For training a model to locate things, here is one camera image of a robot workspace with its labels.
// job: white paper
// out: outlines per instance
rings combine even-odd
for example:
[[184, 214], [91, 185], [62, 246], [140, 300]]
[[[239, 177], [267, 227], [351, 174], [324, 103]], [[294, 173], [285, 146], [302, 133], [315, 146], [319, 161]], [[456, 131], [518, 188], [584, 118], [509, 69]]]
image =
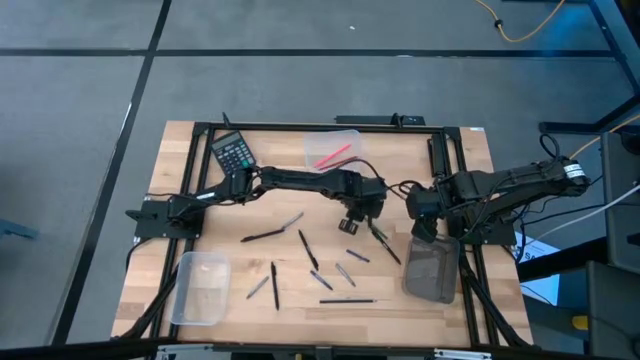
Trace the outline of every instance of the white paper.
[[[517, 231], [515, 233], [516, 233], [516, 240], [518, 242], [518, 247], [516, 252], [514, 252], [514, 256], [517, 257], [518, 256], [517, 254], [520, 252], [520, 249], [522, 248], [521, 246], [522, 234], [520, 234]], [[531, 243], [532, 241], [534, 241], [534, 239], [528, 236], [526, 241], [527, 241], [527, 246], [525, 247], [525, 251], [524, 251], [524, 255], [522, 256], [521, 263], [524, 263], [531, 259], [535, 259], [540, 256], [553, 254], [554, 252], [558, 251], [558, 249], [554, 248], [551, 245], [547, 245], [542, 241], [536, 241], [534, 243]], [[521, 286], [520, 289], [522, 289], [523, 294], [529, 297], [540, 300], [544, 303], [546, 303], [548, 300], [551, 304], [558, 305], [559, 284], [560, 284], [560, 275], [556, 274], [544, 279], [524, 282], [521, 284], [524, 286]], [[530, 288], [531, 290], [535, 291], [539, 295], [544, 296], [546, 300], [542, 299], [539, 295], [536, 295], [533, 291], [527, 288]]]

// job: red pen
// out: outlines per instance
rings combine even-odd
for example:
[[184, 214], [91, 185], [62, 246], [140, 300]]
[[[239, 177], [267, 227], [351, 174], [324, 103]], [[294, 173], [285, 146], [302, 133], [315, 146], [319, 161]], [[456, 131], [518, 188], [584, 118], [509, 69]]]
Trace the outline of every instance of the red pen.
[[333, 159], [334, 157], [340, 155], [341, 153], [345, 152], [347, 149], [349, 149], [351, 147], [351, 144], [347, 144], [343, 147], [341, 147], [340, 149], [338, 149], [338, 151], [334, 152], [333, 154], [327, 155], [325, 158], [323, 158], [322, 160], [319, 160], [317, 163], [315, 163], [313, 165], [313, 167], [317, 168], [320, 167], [322, 165], [324, 165], [325, 163], [327, 163], [329, 160]]

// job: gray carpet floor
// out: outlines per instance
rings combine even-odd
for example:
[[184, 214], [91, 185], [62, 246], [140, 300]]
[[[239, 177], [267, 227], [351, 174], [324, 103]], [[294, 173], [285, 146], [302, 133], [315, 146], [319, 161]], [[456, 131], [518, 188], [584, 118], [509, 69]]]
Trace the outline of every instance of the gray carpet floor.
[[[0, 47], [146, 48], [161, 3], [0, 0]], [[553, 9], [549, 3], [488, 3], [514, 36]], [[615, 9], [602, 7], [622, 34], [621, 44], [630, 46]], [[510, 46], [470, 0], [174, 0], [160, 48], [544, 50], [607, 44], [584, 5], [567, 5], [539, 36]], [[0, 57], [0, 218], [41, 232], [33, 241], [0, 241], [6, 289], [0, 295], [0, 348], [48, 339], [141, 64], [140, 57]], [[610, 59], [156, 58], [69, 340], [109, 336], [134, 229], [124, 211], [140, 204], [167, 120], [218, 121], [222, 111], [236, 122], [418, 114], [433, 125], [484, 127], [494, 167], [505, 169], [546, 157], [538, 122], [593, 122], [631, 94]], [[590, 139], [557, 138], [565, 154]], [[597, 146], [580, 160], [589, 176], [600, 175]], [[579, 199], [550, 203], [545, 214], [599, 202], [602, 189], [596, 186]], [[528, 231], [535, 237], [565, 220]], [[597, 218], [548, 242], [565, 248], [604, 231], [604, 218]], [[579, 303], [566, 295], [579, 283], [563, 280], [561, 301]], [[548, 348], [581, 351], [580, 342], [559, 341], [539, 327], [534, 338]]]

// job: calculator display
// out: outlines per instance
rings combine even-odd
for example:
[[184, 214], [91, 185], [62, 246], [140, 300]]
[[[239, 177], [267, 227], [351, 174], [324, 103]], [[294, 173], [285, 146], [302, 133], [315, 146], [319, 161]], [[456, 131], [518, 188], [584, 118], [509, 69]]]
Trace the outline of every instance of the calculator display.
[[230, 134], [229, 136], [226, 136], [223, 139], [216, 140], [212, 145], [213, 150], [218, 150], [220, 148], [223, 148], [236, 140], [240, 140], [240, 135], [238, 133], [233, 133], [233, 134]]

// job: translucent plastic bin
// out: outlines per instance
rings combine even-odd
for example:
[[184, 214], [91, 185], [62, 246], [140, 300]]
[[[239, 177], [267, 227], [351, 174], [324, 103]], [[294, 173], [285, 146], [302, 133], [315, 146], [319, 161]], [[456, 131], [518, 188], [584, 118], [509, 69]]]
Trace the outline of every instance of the translucent plastic bin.
[[[304, 155], [309, 171], [327, 171], [343, 161], [362, 157], [360, 133], [356, 130], [309, 133], [304, 137]], [[341, 169], [358, 171], [360, 163], [349, 163]]]
[[171, 322], [211, 326], [227, 307], [231, 268], [218, 253], [187, 252], [180, 259]]

